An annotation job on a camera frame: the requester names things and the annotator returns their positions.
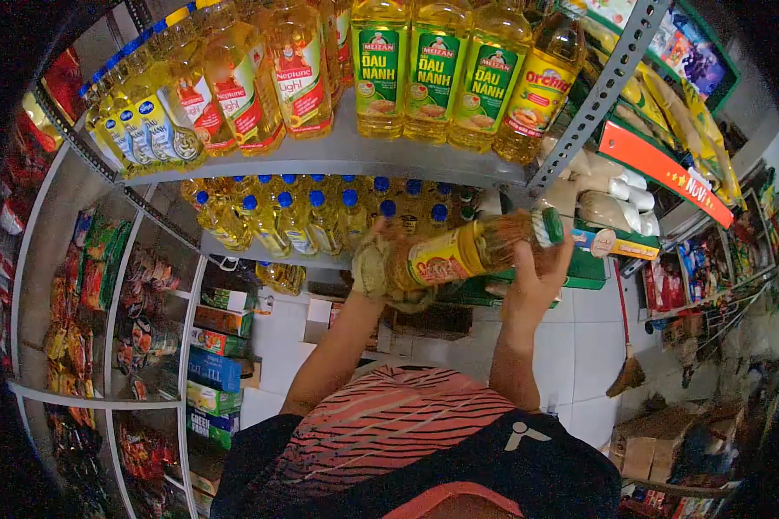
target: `meizan soybean oil bottle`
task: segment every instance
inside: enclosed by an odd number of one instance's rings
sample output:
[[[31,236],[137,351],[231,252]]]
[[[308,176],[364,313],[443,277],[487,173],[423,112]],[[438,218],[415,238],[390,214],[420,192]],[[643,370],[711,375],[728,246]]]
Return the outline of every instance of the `meizan soybean oil bottle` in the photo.
[[[351,14],[358,133],[398,139],[404,130],[410,2],[355,0]]]
[[[321,15],[303,0],[277,0],[271,9],[266,43],[289,136],[325,137],[332,132],[335,113]]]
[[[285,137],[276,94],[270,79],[270,61],[260,30],[239,21],[232,0],[197,0],[209,7],[210,29],[203,62],[205,80],[233,130],[242,154],[268,154]]]
[[[442,144],[453,117],[473,11],[467,0],[420,0],[413,4],[412,19],[404,137]]]
[[[531,26],[522,14],[525,0],[496,0],[473,12],[467,64],[454,105],[447,141],[487,153],[505,114],[505,105],[531,51]]]

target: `metal shelf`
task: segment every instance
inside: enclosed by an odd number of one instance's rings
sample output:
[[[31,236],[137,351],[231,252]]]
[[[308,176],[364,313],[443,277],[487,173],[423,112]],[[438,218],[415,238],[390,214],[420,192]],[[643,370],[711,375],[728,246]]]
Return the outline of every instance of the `metal shelf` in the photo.
[[[352,89],[343,94],[335,111],[335,129],[324,139],[286,138],[277,151],[265,157],[246,157],[236,152],[228,157],[210,158],[196,171],[164,171],[120,183],[135,186],[271,173],[409,176],[482,188],[526,185],[522,166],[505,162],[493,152],[476,154],[449,144],[433,146],[404,138],[387,141],[362,137],[355,127]]]

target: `cooking oil bottle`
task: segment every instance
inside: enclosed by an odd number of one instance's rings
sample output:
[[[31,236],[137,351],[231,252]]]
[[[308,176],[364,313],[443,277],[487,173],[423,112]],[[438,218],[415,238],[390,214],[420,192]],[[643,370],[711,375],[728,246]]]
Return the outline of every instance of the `cooking oil bottle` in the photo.
[[[563,232],[554,208],[474,220],[423,242],[401,245],[387,256],[387,272],[403,291],[499,272],[513,264],[517,241],[529,241],[536,255],[562,243]]]
[[[505,104],[531,50],[531,26],[524,0],[497,0],[473,13],[467,64],[447,141],[487,153],[505,114]]]
[[[217,98],[242,154],[264,155],[280,147],[285,131],[259,28],[238,19],[232,0],[197,0],[208,7],[205,80]]]
[[[539,153],[542,136],[565,105],[586,59],[586,38],[578,22],[584,15],[583,0],[562,0],[560,11],[534,30],[533,51],[493,139],[493,151],[503,159],[527,164]]]
[[[315,237],[309,231],[308,206],[294,206],[291,193],[281,192],[277,196],[280,205],[280,220],[277,230],[286,235],[292,248],[302,256],[312,257],[317,254]]]
[[[404,130],[404,93],[411,2],[355,0],[352,65],[358,133],[398,139]]]
[[[266,29],[280,109],[291,139],[332,132],[332,90],[320,14],[301,0],[277,0]]]
[[[237,212],[271,257],[281,259],[291,256],[291,242],[282,231],[277,229],[277,215],[274,213],[274,208],[258,205],[257,197],[249,194],[242,199]]]
[[[199,203],[197,222],[225,248],[240,252],[250,247],[253,236],[247,232],[231,206],[220,199],[209,197],[207,191],[199,191],[196,201]]]
[[[346,233],[346,243],[349,249],[354,251],[370,230],[366,208],[362,203],[358,203],[358,192],[354,189],[345,190],[341,201],[341,225]]]
[[[317,246],[326,253],[337,256],[343,250],[343,234],[338,222],[338,211],[319,189],[309,192],[312,212],[309,215],[309,228],[315,235]]]
[[[404,137],[442,144],[462,78],[473,9],[467,0],[421,0],[413,4],[412,20]]]
[[[190,9],[188,5],[165,18],[167,29],[163,34],[170,45],[167,59],[169,82],[176,89],[188,119],[193,121],[193,129],[206,153],[221,157],[237,150],[237,140],[205,80],[202,61],[205,40],[190,16]],[[206,11],[208,9],[203,9],[202,16]]]

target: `white floor tile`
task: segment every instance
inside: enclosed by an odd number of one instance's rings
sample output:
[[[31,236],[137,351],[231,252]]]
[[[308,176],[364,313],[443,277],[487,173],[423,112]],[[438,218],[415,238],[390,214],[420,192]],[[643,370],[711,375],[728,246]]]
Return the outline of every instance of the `white floor tile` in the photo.
[[[571,436],[595,449],[601,449],[612,437],[617,408],[621,399],[602,396],[571,405]]]
[[[574,352],[574,401],[589,400],[605,394],[623,366],[623,323],[576,323]]]
[[[570,404],[574,398],[574,328],[540,323],[534,336],[534,378],[540,407]]]

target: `blue bottle cap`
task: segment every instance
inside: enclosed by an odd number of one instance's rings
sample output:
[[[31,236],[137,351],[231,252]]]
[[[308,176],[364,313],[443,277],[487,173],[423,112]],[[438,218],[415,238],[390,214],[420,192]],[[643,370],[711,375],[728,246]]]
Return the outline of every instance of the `blue bottle cap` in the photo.
[[[290,208],[291,207],[291,193],[288,191],[281,192],[277,195],[277,203],[280,204],[280,207],[283,209]]]
[[[392,218],[395,216],[395,202],[392,200],[384,200],[380,205],[381,215],[385,218]]]
[[[387,192],[390,190],[390,179],[387,179],[386,177],[375,177],[372,185],[375,187],[375,191]]]
[[[315,189],[312,192],[309,192],[309,203],[312,204],[313,208],[319,208],[323,203],[326,202],[326,197],[323,196],[323,192]]]
[[[358,202],[358,192],[354,189],[347,189],[343,192],[341,198],[343,199],[343,204],[350,208]]]
[[[252,194],[249,194],[246,198],[242,199],[242,206],[247,211],[253,211],[254,209],[257,208],[257,197],[255,197]]]
[[[419,194],[421,192],[421,180],[410,179],[407,181],[407,194]]]
[[[444,222],[447,219],[447,206],[443,203],[437,203],[430,209],[430,214],[436,222]]]

